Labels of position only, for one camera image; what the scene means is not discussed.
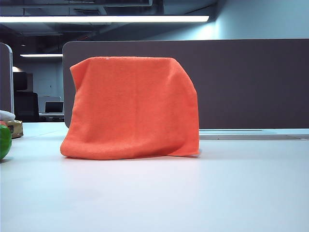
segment ceiling light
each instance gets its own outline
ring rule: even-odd
[[[63,57],[62,54],[21,54],[21,57]]]
[[[22,70],[21,70],[20,68],[15,67],[15,66],[12,67],[12,70],[13,70],[14,73],[15,73],[15,72],[16,72],[16,73],[22,72]]]
[[[0,16],[0,23],[134,23],[134,22],[207,22],[209,16]]]

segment desk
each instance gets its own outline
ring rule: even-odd
[[[40,119],[45,119],[47,122],[49,121],[64,121],[64,113],[39,113]]]
[[[309,140],[205,140],[198,159],[104,161],[62,156],[64,123],[24,133],[1,162],[3,232],[309,231]]]

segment cubicle partition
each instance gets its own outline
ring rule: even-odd
[[[309,128],[309,39],[69,42],[67,126],[75,96],[69,68],[96,56],[177,59],[197,90],[201,129]]]
[[[0,110],[14,113],[12,50],[0,43]]]

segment ceiling duct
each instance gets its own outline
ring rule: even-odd
[[[139,7],[152,6],[153,0],[97,0],[95,3],[50,3],[50,4],[8,4],[0,3],[0,7],[21,7],[21,8],[50,8],[50,7]]]

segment orange towel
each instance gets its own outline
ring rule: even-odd
[[[76,94],[62,155],[117,160],[198,154],[197,93],[175,59],[93,57],[70,70]]]

